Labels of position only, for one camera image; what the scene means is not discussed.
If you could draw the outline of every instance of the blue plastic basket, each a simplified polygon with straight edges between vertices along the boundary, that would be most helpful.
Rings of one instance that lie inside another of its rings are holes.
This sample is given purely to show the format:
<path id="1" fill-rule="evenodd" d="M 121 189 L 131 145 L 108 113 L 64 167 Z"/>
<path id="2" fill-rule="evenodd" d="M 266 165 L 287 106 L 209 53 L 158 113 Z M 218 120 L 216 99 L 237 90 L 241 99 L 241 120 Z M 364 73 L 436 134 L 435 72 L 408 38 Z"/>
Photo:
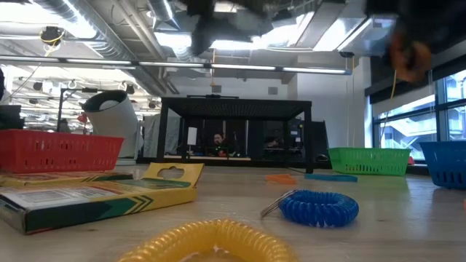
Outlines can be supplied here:
<path id="1" fill-rule="evenodd" d="M 446 188 L 466 188 L 466 141 L 420 143 L 432 181 Z"/>

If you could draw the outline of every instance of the wall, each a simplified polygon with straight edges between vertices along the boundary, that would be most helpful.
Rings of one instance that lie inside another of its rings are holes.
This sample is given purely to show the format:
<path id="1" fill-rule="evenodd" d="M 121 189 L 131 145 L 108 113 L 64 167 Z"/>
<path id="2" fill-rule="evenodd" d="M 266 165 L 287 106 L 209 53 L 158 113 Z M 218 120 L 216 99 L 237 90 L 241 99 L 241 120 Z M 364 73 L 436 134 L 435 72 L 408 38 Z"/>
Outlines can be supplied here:
<path id="1" fill-rule="evenodd" d="M 298 100 L 298 74 L 295 74 L 288 83 L 288 99 Z"/>
<path id="2" fill-rule="evenodd" d="M 312 101 L 313 120 L 325 121 L 329 147 L 366 146 L 366 138 L 371 135 L 365 128 L 371 123 L 366 120 L 371 116 L 367 113 L 370 105 L 364 89 L 370 84 L 370 61 L 367 57 L 360 59 L 351 76 L 298 75 L 297 97 Z"/>
<path id="3" fill-rule="evenodd" d="M 171 82 L 180 92 L 181 97 L 187 95 L 211 95 L 212 87 L 210 78 L 197 78 L 191 80 L 186 77 L 173 77 Z M 288 98 L 287 85 L 279 79 L 242 79 L 220 78 L 214 79 L 216 85 L 221 85 L 221 93 L 218 95 L 239 96 L 250 99 L 282 99 Z M 278 87 L 278 95 L 269 95 L 269 87 Z"/>

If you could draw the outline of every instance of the ceiling light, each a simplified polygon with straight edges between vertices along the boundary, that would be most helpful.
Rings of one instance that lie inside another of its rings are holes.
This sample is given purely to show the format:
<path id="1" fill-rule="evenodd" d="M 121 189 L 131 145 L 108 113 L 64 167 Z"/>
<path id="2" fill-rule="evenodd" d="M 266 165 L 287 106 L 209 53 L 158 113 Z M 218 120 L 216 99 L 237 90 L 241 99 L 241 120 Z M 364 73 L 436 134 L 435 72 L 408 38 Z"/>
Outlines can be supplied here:
<path id="1" fill-rule="evenodd" d="M 184 67 L 184 68 L 204 68 L 201 63 L 176 63 L 176 62 L 140 62 L 141 66 L 167 66 L 167 67 Z"/>
<path id="2" fill-rule="evenodd" d="M 342 69 L 327 68 L 283 68 L 285 72 L 293 73 L 315 73 L 315 74 L 348 74 L 349 71 Z"/>
<path id="3" fill-rule="evenodd" d="M 136 70 L 135 66 L 102 65 L 103 69 Z"/>
<path id="4" fill-rule="evenodd" d="M 364 22 L 355 32 L 353 32 L 346 40 L 343 41 L 343 43 L 340 44 L 339 47 L 336 49 L 338 51 L 343 50 L 349 43 L 351 43 L 353 40 L 355 40 L 356 36 L 359 36 L 360 33 L 364 31 L 370 24 L 372 24 L 372 18 L 367 19 L 367 21 Z"/>
<path id="5" fill-rule="evenodd" d="M 93 65 L 131 65 L 131 61 L 104 60 L 104 59 L 67 59 L 69 63 L 86 63 Z"/>
<path id="6" fill-rule="evenodd" d="M 28 61 L 28 62 L 43 62 L 43 63 L 56 63 L 59 62 L 57 58 L 51 57 L 19 57 L 19 56 L 12 56 L 12 55 L 0 55 L 0 60 L 5 61 Z"/>
<path id="7" fill-rule="evenodd" d="M 245 69 L 245 70 L 264 70 L 274 71 L 274 66 L 262 66 L 262 65 L 225 65 L 225 64 L 212 64 L 212 68 L 228 68 L 228 69 Z"/>

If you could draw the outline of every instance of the orange object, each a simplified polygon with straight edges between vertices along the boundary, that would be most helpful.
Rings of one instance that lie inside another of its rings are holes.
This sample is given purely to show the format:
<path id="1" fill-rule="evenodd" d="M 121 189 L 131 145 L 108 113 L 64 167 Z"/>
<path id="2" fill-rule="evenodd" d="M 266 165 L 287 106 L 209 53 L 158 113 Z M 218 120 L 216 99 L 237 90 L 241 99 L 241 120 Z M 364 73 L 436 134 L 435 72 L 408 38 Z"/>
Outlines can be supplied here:
<path id="1" fill-rule="evenodd" d="M 403 35 L 394 33 L 390 45 L 390 59 L 392 67 L 398 72 L 398 78 L 407 82 L 419 82 L 425 78 L 425 72 L 430 69 L 431 54 L 426 44 L 413 41 L 410 48 L 414 51 L 414 65 L 408 68 L 408 57 L 403 46 Z"/>
<path id="2" fill-rule="evenodd" d="M 115 168 L 123 138 L 33 130 L 0 131 L 0 169 L 13 173 Z"/>
<path id="3" fill-rule="evenodd" d="M 296 178 L 292 177 L 290 174 L 266 175 L 265 180 L 285 185 L 296 185 Z"/>

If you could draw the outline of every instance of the blue strip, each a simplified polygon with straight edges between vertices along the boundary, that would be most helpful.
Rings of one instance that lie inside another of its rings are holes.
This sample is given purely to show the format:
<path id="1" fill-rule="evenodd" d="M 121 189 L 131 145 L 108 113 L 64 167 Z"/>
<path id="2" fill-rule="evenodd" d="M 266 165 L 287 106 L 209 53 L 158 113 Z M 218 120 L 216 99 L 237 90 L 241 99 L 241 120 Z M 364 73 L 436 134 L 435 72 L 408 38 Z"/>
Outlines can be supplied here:
<path id="1" fill-rule="evenodd" d="M 319 174 L 305 174 L 306 179 L 324 180 L 324 181 L 339 181 L 339 182 L 357 182 L 358 177 L 354 175 L 319 175 Z"/>

